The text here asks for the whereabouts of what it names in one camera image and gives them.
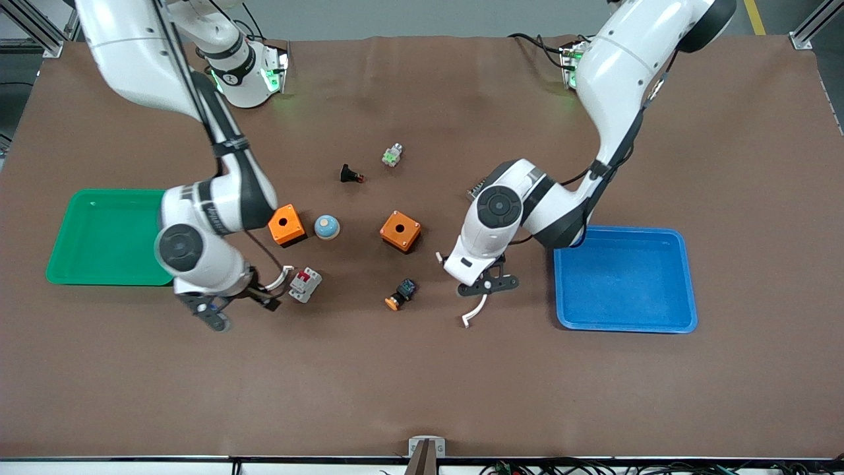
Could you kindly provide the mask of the small white curved bracket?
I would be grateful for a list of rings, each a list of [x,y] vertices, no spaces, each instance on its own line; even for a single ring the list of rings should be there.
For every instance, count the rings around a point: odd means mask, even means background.
[[[283,267],[280,269],[278,277],[272,283],[264,285],[263,288],[267,292],[274,291],[275,289],[282,286],[284,282],[286,282],[287,275],[293,270],[295,270],[295,267],[293,267],[292,265],[283,265]]]

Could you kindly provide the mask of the blue plastic tray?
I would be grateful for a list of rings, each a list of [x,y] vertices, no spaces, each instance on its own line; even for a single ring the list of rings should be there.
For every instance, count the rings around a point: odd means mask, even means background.
[[[698,315],[683,236],[592,226],[553,253],[557,319],[575,331],[688,334]]]

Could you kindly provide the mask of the grey red circuit breaker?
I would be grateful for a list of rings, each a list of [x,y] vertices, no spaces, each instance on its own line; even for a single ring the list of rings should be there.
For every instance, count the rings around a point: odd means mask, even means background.
[[[305,267],[293,277],[287,294],[299,303],[307,303],[320,283],[322,275],[310,267]]]

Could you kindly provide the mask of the aluminium frame profile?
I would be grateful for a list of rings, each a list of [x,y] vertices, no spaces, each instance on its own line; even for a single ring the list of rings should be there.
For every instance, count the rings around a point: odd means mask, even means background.
[[[844,11],[844,0],[821,0],[819,6],[789,32],[790,42],[795,50],[811,50],[811,39],[823,30],[832,20]]]
[[[0,53],[58,58],[81,39],[75,0],[0,0]]]

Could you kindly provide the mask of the orange black push button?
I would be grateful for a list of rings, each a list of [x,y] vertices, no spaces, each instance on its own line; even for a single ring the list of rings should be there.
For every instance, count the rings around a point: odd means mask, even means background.
[[[400,311],[405,303],[413,299],[417,290],[417,284],[413,280],[406,278],[397,286],[396,291],[393,292],[393,294],[385,298],[384,303],[389,307],[389,309],[393,311]]]

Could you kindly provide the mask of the large white curved bracket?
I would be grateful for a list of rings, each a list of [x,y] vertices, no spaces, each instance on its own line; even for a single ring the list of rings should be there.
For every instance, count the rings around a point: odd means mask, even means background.
[[[435,252],[435,258],[437,259],[439,264],[445,265],[445,258],[439,252]],[[461,316],[461,321],[465,328],[470,328],[472,319],[482,311],[483,307],[486,304],[487,298],[488,294],[483,294],[479,300],[479,303],[471,311],[464,313],[464,315]]]

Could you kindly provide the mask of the orange box with hole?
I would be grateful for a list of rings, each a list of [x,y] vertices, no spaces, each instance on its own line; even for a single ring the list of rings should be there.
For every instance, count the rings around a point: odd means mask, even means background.
[[[393,210],[382,225],[379,236],[382,241],[398,251],[409,255],[418,240],[422,225],[399,210]]]
[[[307,228],[302,224],[292,204],[277,208],[266,227],[274,243],[280,247],[290,247],[308,237]]]

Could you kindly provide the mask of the green plastic tray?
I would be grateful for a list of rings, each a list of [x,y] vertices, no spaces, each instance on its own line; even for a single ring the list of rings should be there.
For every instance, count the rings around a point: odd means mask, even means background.
[[[67,205],[45,270],[48,282],[167,286],[157,262],[161,189],[82,189]]]

